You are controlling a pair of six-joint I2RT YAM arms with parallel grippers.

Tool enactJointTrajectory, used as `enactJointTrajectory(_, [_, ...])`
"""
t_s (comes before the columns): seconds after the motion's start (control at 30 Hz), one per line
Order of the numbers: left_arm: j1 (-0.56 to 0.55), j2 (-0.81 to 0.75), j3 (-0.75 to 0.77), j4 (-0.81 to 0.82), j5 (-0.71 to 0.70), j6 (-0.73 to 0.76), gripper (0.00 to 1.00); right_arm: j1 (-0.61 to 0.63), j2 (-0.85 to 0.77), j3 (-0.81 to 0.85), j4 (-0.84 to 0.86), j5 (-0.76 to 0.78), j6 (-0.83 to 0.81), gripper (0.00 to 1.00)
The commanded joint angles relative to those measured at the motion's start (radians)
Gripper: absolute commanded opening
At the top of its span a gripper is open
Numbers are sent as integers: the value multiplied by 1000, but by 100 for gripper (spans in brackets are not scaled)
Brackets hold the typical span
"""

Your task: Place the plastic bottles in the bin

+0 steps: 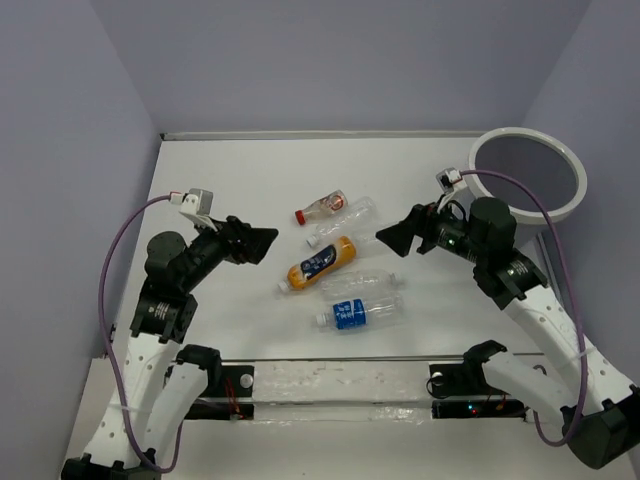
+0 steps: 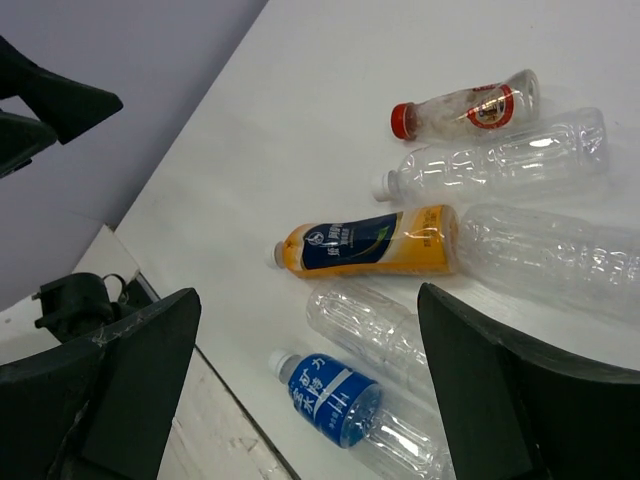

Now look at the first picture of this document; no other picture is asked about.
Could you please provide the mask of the blue label water bottle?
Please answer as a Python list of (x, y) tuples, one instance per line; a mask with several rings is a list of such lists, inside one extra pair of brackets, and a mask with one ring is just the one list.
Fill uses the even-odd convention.
[(403, 297), (399, 293), (386, 293), (335, 301), (314, 321), (321, 330), (350, 332), (389, 327), (403, 315)]

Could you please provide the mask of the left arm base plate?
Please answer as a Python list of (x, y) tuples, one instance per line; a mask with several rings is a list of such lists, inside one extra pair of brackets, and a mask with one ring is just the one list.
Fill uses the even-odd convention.
[(221, 367), (217, 383), (209, 382), (185, 415), (186, 420), (248, 421), (254, 419), (253, 381), (250, 364)]

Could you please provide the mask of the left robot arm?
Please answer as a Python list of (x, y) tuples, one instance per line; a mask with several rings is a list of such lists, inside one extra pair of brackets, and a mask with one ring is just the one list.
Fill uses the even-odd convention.
[(200, 395), (221, 383), (218, 350), (186, 344), (198, 303), (193, 290), (220, 263), (259, 264), (278, 236), (234, 216), (207, 219), (191, 243), (173, 231), (147, 245), (146, 279), (130, 325), (116, 389), (81, 457), (64, 479), (158, 479), (166, 453), (177, 454), (182, 423)]

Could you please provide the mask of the orange juice bottle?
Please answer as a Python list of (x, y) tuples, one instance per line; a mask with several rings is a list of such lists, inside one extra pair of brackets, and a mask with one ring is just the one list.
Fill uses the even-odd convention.
[(342, 236), (313, 256), (292, 266), (278, 283), (282, 293), (305, 290), (320, 279), (351, 263), (357, 254), (355, 243)]

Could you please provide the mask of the small red-cap bottle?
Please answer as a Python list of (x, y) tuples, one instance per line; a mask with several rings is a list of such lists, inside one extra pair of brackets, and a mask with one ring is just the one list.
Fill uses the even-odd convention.
[(294, 217), (300, 226), (318, 223), (336, 215), (347, 206), (348, 200), (346, 195), (341, 190), (335, 190), (314, 201), (306, 208), (296, 210)]

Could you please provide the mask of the clear crushed bottle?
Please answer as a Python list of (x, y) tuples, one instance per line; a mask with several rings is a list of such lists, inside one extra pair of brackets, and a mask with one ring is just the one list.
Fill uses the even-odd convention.
[(325, 300), (359, 298), (403, 287), (406, 278), (397, 272), (382, 269), (365, 269), (328, 276), (319, 283)]

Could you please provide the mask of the clear bottle white cap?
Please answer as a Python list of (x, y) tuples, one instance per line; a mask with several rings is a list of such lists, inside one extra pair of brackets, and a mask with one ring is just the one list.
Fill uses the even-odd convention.
[(318, 224), (305, 242), (310, 248), (322, 242), (334, 240), (341, 235), (358, 230), (372, 223), (378, 217), (376, 203), (370, 197), (361, 197), (344, 211)]

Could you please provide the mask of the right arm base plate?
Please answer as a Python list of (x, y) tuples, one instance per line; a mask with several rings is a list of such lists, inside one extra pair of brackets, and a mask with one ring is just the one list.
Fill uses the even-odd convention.
[(463, 363), (430, 365), (425, 388), (436, 420), (526, 420), (529, 413), (529, 408), (510, 394), (469, 377)]

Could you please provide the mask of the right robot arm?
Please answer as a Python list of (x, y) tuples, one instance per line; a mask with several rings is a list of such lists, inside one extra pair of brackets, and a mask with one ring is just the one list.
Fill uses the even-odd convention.
[(436, 247), (470, 261), (479, 289), (535, 343), (557, 372), (553, 379), (521, 363), (505, 346), (470, 348), (460, 368), (470, 391), (505, 391), (563, 435), (586, 466), (601, 469), (639, 444), (639, 388), (588, 340), (561, 305), (545, 275), (514, 246), (516, 220), (503, 201), (484, 197), (459, 219), (451, 207), (416, 205), (376, 237), (401, 257)]

